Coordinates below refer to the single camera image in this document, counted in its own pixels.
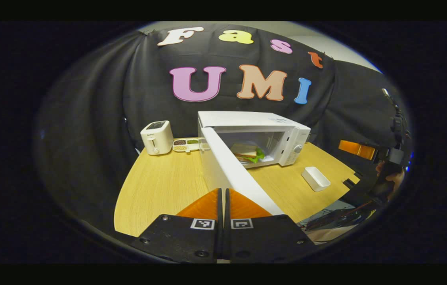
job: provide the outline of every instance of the microwave control knob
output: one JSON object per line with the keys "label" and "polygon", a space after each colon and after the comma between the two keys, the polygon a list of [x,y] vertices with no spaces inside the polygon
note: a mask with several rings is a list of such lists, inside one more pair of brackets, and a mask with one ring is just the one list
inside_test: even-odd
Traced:
{"label": "microwave control knob", "polygon": [[295,152],[295,153],[300,153],[302,149],[303,149],[303,146],[300,145],[300,144],[298,144],[298,145],[294,148],[294,152]]}

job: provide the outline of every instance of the bread slice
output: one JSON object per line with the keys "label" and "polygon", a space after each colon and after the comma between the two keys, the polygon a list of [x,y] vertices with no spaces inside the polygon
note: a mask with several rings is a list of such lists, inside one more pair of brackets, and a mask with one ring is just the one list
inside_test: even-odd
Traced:
{"label": "bread slice", "polygon": [[236,157],[257,157],[257,146],[252,146],[250,144],[233,144],[231,146],[231,152]]}

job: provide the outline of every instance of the orange object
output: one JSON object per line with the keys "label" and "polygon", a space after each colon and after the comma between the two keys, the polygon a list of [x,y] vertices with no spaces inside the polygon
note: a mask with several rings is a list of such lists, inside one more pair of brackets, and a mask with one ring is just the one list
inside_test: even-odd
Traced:
{"label": "orange object", "polygon": [[368,160],[372,160],[375,153],[374,148],[370,146],[363,146],[351,141],[340,141],[338,148],[342,151],[352,153]]}
{"label": "orange object", "polygon": [[[230,189],[231,219],[269,217],[271,214],[237,191]],[[215,189],[180,211],[177,216],[195,219],[218,219],[218,189]]]}

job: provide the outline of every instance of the person's hand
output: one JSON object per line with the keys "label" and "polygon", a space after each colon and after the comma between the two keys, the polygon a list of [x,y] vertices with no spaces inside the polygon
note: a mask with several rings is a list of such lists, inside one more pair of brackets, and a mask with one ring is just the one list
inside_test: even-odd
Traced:
{"label": "person's hand", "polygon": [[[380,175],[380,172],[382,171],[384,163],[385,163],[384,161],[379,162],[379,164],[375,168],[375,170],[377,170],[377,177]],[[385,177],[385,180],[394,182],[394,187],[392,189],[392,192],[387,197],[387,199],[391,199],[393,193],[396,192],[396,190],[398,190],[398,187],[400,186],[401,182],[403,182],[403,178],[405,178],[405,170],[403,170],[403,169],[401,170],[401,173],[393,173],[393,174]]]}

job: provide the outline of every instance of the microwave door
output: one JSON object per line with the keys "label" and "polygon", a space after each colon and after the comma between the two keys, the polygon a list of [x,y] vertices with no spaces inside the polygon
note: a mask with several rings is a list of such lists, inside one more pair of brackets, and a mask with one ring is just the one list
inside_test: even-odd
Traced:
{"label": "microwave door", "polygon": [[200,128],[199,132],[203,175],[210,190],[216,188],[234,189],[271,215],[284,214],[236,159],[212,127]]}

